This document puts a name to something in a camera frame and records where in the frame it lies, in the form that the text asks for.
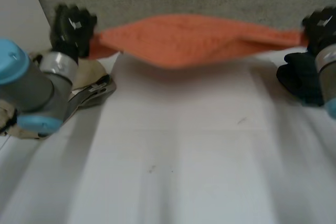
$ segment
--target beige cloth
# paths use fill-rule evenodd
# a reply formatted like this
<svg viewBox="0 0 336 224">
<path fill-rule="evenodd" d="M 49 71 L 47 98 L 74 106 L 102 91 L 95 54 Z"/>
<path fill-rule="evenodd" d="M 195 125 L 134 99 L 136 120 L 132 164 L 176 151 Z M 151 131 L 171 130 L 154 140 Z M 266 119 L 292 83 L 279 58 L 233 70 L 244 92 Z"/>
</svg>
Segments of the beige cloth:
<svg viewBox="0 0 336 224">
<path fill-rule="evenodd" d="M 34 61 L 38 54 L 29 55 L 30 59 Z M 90 84 L 95 83 L 101 77 L 105 76 L 107 73 L 105 68 L 101 65 L 100 62 L 96 60 L 78 60 L 78 70 L 76 73 L 75 80 L 72 85 L 72 90 L 84 88 Z M 5 126 L 6 122 L 12 118 L 14 114 L 15 108 L 4 100 L 0 100 L 0 127 Z M 19 126 L 14 125 L 10 127 L 6 133 L 11 136 L 15 136 L 18 138 L 35 138 L 35 139 L 45 139 L 38 136 L 36 132 L 29 132 L 21 129 Z"/>
</svg>

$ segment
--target orange towel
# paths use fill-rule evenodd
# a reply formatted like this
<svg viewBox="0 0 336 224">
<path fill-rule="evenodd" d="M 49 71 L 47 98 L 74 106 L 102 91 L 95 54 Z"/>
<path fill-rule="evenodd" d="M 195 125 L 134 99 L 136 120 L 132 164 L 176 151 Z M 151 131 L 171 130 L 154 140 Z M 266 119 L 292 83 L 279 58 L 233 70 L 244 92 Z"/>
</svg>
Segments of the orange towel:
<svg viewBox="0 0 336 224">
<path fill-rule="evenodd" d="M 300 31 L 201 15 L 162 15 L 101 32 L 91 42 L 90 58 L 125 51 L 152 65 L 178 69 L 306 44 Z"/>
</svg>

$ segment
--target white table surface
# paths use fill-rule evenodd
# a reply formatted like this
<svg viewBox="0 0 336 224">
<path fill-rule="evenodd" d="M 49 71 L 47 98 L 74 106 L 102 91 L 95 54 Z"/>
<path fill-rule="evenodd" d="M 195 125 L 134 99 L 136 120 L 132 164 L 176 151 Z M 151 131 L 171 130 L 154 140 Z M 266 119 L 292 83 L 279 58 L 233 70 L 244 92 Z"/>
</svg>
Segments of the white table surface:
<svg viewBox="0 0 336 224">
<path fill-rule="evenodd" d="M 103 106 L 0 150 L 0 223 L 334 224 L 336 122 L 275 76 L 297 50 L 183 71 L 120 56 Z"/>
</svg>

